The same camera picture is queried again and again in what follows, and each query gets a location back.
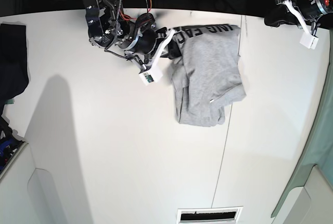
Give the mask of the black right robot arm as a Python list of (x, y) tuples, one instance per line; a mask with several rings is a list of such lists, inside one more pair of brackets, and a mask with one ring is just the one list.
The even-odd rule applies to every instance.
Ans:
[(82, 0), (88, 26), (89, 42), (119, 58), (147, 70), (157, 58), (181, 56), (167, 28), (156, 28), (151, 13), (152, 0), (146, 1), (146, 12), (131, 17), (124, 12), (123, 0)]

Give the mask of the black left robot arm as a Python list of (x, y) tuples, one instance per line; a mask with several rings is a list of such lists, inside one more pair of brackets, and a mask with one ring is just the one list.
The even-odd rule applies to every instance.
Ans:
[[(264, 23), (270, 27), (296, 25), (301, 23), (286, 5), (285, 0), (275, 0), (275, 5), (264, 17)], [(289, 0), (293, 8), (299, 12), (307, 25), (314, 28), (332, 29), (332, 0)]]

